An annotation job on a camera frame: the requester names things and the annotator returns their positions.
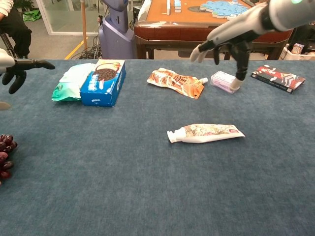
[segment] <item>wooden table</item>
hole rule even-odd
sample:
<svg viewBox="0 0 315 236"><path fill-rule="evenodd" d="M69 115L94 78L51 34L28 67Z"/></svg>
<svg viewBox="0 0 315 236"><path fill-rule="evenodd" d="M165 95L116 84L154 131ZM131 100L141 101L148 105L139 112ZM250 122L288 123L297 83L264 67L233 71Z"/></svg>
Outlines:
<svg viewBox="0 0 315 236"><path fill-rule="evenodd" d="M171 0L171 14L166 14L166 0L145 0L134 26L137 55L139 59L154 59L154 49L190 52L203 42L209 32L227 22L218 19L211 12L193 12L207 0L182 0L182 12L175 13ZM250 3L239 3L251 7ZM252 51L268 54L268 59L278 59L292 31L270 32L259 37L252 44Z"/></svg>

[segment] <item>oreo box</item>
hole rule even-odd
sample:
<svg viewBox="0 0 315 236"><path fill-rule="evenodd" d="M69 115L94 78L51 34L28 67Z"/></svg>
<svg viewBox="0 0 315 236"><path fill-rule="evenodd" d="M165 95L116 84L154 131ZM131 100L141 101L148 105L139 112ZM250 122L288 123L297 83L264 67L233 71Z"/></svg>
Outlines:
<svg viewBox="0 0 315 236"><path fill-rule="evenodd" d="M113 107L126 76L124 60L98 60L80 88L85 106Z"/></svg>

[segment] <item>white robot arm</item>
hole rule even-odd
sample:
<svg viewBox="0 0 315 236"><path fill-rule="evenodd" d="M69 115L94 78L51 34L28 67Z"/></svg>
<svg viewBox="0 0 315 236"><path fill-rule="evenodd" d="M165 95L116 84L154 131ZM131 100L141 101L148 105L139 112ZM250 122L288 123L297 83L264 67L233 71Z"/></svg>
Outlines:
<svg viewBox="0 0 315 236"><path fill-rule="evenodd" d="M10 94L15 93L23 85L26 79L25 70L42 67L50 70L55 69L54 65L45 60L14 59L5 50L0 49L0 76L5 73L2 84L9 84L15 76L15 81L9 88Z"/></svg>
<svg viewBox="0 0 315 236"><path fill-rule="evenodd" d="M209 50L214 50L219 63L220 47L226 45L237 61L236 79L231 89L241 85L247 73L249 44L270 31L288 31L315 20L315 0L270 0L212 30L207 40L191 53L190 60L202 62Z"/></svg>

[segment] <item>grapes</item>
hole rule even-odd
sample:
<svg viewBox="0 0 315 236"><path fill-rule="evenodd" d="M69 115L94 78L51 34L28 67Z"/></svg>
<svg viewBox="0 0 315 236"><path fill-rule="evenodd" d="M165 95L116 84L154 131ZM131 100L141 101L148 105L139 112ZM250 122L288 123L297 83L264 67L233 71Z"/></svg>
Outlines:
<svg viewBox="0 0 315 236"><path fill-rule="evenodd" d="M12 135L2 134L0 135L0 179L7 179L11 177L11 173L8 171L13 167L12 161L6 161L8 153L12 152L18 144L13 141Z"/></svg>

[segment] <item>person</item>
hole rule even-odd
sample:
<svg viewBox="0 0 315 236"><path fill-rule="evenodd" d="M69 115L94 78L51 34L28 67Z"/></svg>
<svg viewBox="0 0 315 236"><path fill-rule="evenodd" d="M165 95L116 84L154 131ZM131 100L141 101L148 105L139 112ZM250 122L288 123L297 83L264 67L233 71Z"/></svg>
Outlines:
<svg viewBox="0 0 315 236"><path fill-rule="evenodd" d="M32 31L24 24L13 0L0 0L0 30L13 38L15 54L28 58Z"/></svg>

